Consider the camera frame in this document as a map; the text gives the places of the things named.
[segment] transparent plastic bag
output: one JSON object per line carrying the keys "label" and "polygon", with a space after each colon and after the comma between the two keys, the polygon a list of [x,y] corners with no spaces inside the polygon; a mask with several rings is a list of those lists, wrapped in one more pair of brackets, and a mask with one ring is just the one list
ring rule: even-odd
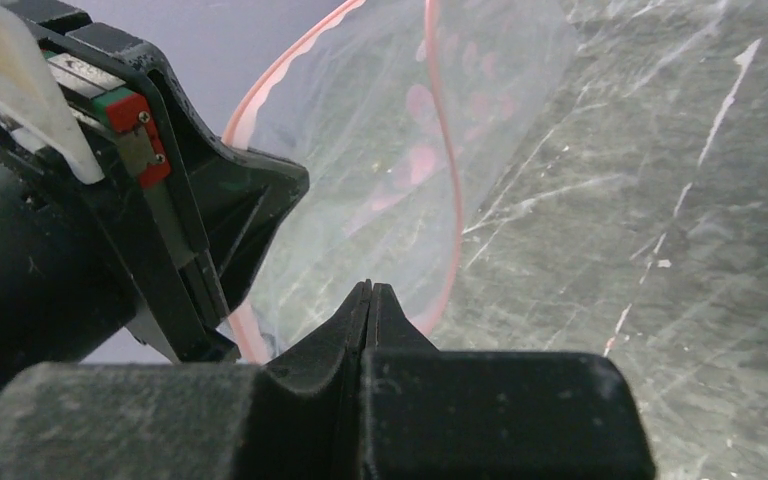
{"label": "transparent plastic bag", "polygon": [[576,45],[555,0],[350,0],[276,61],[223,140],[301,163],[311,189],[229,318],[244,357],[268,361],[366,278],[392,284],[428,334],[464,218]]}

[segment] gray marble surface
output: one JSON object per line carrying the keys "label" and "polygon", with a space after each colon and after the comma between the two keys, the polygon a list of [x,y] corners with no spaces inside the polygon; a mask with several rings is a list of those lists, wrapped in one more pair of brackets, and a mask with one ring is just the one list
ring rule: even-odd
{"label": "gray marble surface", "polygon": [[563,3],[583,45],[433,340],[603,353],[662,479],[768,479],[768,0]]}

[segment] black cylinder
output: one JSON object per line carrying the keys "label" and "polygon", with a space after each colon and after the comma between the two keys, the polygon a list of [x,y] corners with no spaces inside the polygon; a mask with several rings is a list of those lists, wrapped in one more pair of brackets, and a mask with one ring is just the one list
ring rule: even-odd
{"label": "black cylinder", "polygon": [[0,389],[40,361],[84,358],[133,304],[79,232],[0,164]]}

